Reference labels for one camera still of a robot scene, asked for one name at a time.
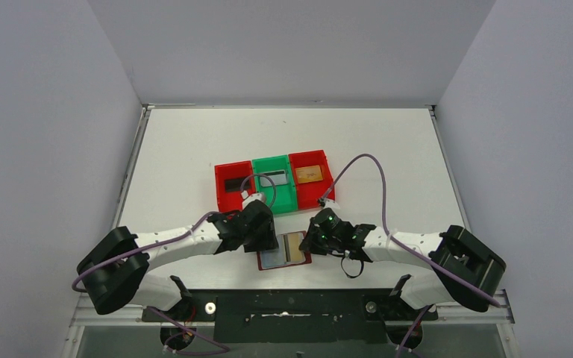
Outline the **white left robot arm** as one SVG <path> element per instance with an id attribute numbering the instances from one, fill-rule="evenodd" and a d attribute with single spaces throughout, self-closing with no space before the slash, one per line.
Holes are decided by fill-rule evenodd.
<path id="1" fill-rule="evenodd" d="M 79 262 L 72 288 L 88 294 L 99 315 L 134 304 L 182 318 L 191 307 L 183 282 L 174 275 L 153 275 L 153 269 L 190 257 L 277 246 L 273 212 L 259 200 L 242 210 L 208 212 L 191 226 L 166 231 L 132 233 L 115 227 Z"/>

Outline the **red plastic bin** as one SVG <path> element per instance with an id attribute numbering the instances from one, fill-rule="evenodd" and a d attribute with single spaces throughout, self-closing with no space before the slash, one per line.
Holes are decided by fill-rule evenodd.
<path id="1" fill-rule="evenodd" d="M 288 155 L 299 210 L 318 207 L 318 200 L 333 183 L 334 178 L 323 150 L 291 153 Z"/>
<path id="2" fill-rule="evenodd" d="M 216 203 L 219 212 L 226 213 L 242 209 L 243 199 L 240 186 L 252 174 L 253 167 L 250 160 L 220 164 L 214 167 Z"/>

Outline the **green plastic bin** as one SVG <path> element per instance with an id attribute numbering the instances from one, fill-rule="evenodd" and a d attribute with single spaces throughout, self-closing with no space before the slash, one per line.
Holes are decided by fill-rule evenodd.
<path id="1" fill-rule="evenodd" d="M 255 174 L 262 174 L 264 172 L 273 172 L 278 170 L 286 171 L 289 183 L 286 185 L 280 185 L 273 188 L 271 187 L 261 187 L 259 184 L 259 177 L 255 177 L 255 183 L 260 192 L 266 195 L 267 203 L 269 204 L 274 195 L 275 200 L 271 206 L 271 210 L 274 214 L 285 214 L 292 213 L 298 209 L 298 199 L 295 189 L 295 181 L 293 179 L 292 169 L 290 161 L 287 155 L 275 156 L 275 157 L 264 157 L 259 159 L 254 159 L 251 161 L 253 171 Z"/>

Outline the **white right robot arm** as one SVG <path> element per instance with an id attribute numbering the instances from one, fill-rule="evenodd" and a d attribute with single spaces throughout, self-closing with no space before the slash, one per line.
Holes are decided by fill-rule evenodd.
<path id="1" fill-rule="evenodd" d="M 374 224 L 351 224 L 331 208 L 310 220 L 301 251 L 333 254 L 360 263 L 393 262 L 419 267 L 422 275 L 397 282 L 389 306 L 399 318 L 446 302 L 479 313 L 498 306 L 494 295 L 506 263 L 466 228 L 452 225 L 444 232 L 391 233 Z"/>

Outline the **red leather card holder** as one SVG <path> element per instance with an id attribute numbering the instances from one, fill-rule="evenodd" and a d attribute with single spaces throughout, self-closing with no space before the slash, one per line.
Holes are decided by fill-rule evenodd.
<path id="1" fill-rule="evenodd" d="M 258 270 L 268 271 L 311 264 L 311 254 L 299 248 L 305 235 L 305 231 L 295 231 L 278 235 L 278 247 L 276 249 L 257 253 Z"/>

